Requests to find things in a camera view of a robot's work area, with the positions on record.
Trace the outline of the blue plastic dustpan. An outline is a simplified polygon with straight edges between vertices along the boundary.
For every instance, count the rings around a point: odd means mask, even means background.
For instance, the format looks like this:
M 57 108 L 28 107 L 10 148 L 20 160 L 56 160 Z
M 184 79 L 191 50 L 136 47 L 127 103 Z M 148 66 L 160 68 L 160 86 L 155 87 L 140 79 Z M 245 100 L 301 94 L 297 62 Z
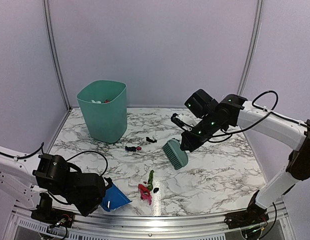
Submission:
M 106 194 L 102 199 L 100 207 L 106 212 L 113 212 L 132 201 L 113 183 L 106 189 Z

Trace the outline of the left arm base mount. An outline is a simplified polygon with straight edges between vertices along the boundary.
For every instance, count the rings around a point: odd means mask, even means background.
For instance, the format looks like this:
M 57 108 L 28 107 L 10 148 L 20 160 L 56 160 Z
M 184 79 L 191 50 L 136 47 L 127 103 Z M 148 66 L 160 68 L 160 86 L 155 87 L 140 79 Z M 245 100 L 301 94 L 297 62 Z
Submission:
M 52 206 L 53 199 L 48 193 L 42 192 L 39 196 L 40 201 L 31 213 L 32 219 L 50 224 L 52 228 L 59 226 L 70 228 L 72 226 L 73 212 L 54 208 Z

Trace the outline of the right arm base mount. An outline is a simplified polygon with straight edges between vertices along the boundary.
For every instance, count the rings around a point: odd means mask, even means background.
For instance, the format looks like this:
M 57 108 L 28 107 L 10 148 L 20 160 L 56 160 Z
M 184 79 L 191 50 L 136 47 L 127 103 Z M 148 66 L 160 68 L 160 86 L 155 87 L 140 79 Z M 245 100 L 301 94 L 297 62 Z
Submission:
M 269 220 L 265 208 L 256 204 L 256 197 L 259 190 L 255 192 L 245 210 L 230 212 L 225 215 L 224 223 L 229 229 L 242 228 L 259 223 L 265 223 Z

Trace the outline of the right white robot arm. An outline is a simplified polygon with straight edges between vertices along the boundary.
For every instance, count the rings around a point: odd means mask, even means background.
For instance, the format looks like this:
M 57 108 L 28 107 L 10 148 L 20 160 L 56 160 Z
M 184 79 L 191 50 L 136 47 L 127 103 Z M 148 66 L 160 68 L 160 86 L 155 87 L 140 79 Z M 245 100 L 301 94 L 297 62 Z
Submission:
M 224 131 L 222 135 L 228 136 L 229 126 L 240 127 L 240 132 L 258 132 L 292 150 L 287 166 L 253 195 L 242 214 L 247 224 L 255 223 L 272 203 L 298 182 L 310 178 L 310 119 L 295 120 L 235 94 L 218 102 L 202 89 L 193 93 L 185 106 L 200 122 L 182 133 L 180 148 L 183 151 L 193 152 L 212 138 L 219 137 L 217 131 Z

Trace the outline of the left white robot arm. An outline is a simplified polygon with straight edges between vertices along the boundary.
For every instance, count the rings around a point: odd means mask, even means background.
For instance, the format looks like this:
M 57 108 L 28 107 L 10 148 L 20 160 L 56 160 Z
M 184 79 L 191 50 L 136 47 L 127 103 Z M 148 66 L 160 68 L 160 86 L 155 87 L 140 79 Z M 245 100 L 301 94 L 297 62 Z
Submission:
M 45 195 L 34 186 L 48 191 L 48 197 L 61 196 L 84 217 L 102 203 L 110 178 L 84 173 L 60 155 L 17 152 L 0 146 L 0 189 L 29 210 L 35 210 Z

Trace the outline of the teal hand brush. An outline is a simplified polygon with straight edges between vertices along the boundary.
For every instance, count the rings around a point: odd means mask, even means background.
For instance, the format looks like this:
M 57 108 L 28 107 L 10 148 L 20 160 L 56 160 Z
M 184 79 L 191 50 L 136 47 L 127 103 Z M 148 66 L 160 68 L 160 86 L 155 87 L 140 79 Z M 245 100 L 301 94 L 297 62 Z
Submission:
M 179 170 L 188 164 L 188 155 L 180 149 L 180 142 L 177 139 L 168 140 L 162 149 L 175 170 Z

